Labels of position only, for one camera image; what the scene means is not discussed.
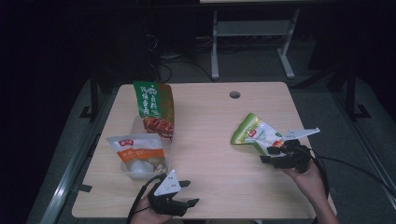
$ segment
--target white triangular marker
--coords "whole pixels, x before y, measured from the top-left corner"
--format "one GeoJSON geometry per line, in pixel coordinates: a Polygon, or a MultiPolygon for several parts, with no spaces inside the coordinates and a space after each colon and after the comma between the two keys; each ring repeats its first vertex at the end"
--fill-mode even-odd
{"type": "Polygon", "coordinates": [[[164,194],[176,193],[181,190],[181,186],[178,183],[175,170],[169,172],[169,175],[161,183],[161,185],[154,191],[155,196],[164,194]]]}
{"type": "Polygon", "coordinates": [[[282,137],[283,141],[299,139],[313,133],[320,132],[319,128],[316,129],[302,129],[302,130],[289,130],[288,133],[282,137]]]}

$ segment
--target green snack bag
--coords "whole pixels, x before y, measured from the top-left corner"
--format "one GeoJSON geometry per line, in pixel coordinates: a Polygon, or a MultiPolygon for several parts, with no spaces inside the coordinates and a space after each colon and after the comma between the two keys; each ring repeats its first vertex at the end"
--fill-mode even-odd
{"type": "Polygon", "coordinates": [[[282,134],[270,125],[249,113],[231,138],[233,145],[253,145],[260,154],[269,155],[268,147],[282,146],[282,134]]]}
{"type": "Polygon", "coordinates": [[[172,89],[169,85],[156,82],[134,82],[139,116],[147,133],[160,137],[173,137],[175,110],[172,89]]]}

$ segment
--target snack bag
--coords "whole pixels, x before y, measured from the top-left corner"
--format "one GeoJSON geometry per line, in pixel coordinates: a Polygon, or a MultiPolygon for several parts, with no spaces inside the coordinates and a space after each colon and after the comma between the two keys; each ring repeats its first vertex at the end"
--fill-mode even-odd
{"type": "Polygon", "coordinates": [[[283,142],[282,134],[255,114],[249,113],[233,133],[231,144],[253,145],[260,154],[268,156],[268,147],[281,147],[283,142]]]}
{"type": "Polygon", "coordinates": [[[121,158],[121,169],[124,167],[131,178],[145,179],[167,173],[163,144],[158,134],[113,136],[106,140],[121,158]]]}
{"type": "Polygon", "coordinates": [[[139,116],[147,133],[172,139],[175,110],[172,89],[169,85],[155,82],[134,82],[139,116]]]}

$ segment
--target orange label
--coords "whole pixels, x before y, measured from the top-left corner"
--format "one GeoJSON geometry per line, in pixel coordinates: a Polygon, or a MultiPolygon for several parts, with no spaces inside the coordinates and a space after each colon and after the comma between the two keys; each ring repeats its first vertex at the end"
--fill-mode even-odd
{"type": "Polygon", "coordinates": [[[158,149],[145,149],[145,148],[128,148],[123,151],[117,152],[122,161],[131,161],[134,159],[146,160],[151,157],[165,157],[162,148],[158,149]]]}

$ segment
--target wooden tabletop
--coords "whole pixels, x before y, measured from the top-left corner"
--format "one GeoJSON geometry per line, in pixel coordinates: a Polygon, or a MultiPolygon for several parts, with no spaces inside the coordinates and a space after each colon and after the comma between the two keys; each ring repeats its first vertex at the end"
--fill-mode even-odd
{"type": "MultiPolygon", "coordinates": [[[[189,83],[171,87],[176,119],[171,169],[176,170],[179,180],[191,181],[175,199],[200,199],[183,218],[315,216],[308,200],[288,176],[272,165],[262,164],[253,147],[230,144],[233,132],[250,112],[281,133],[303,128],[284,83],[189,83]],[[238,91],[240,97],[231,98],[231,91],[238,91]]],[[[78,193],[73,216],[128,216],[145,181],[132,180],[120,170],[120,158],[106,138],[129,134],[137,115],[134,87],[124,85],[83,181],[92,189],[78,193]]],[[[307,138],[301,142],[310,147],[307,138]]]]}

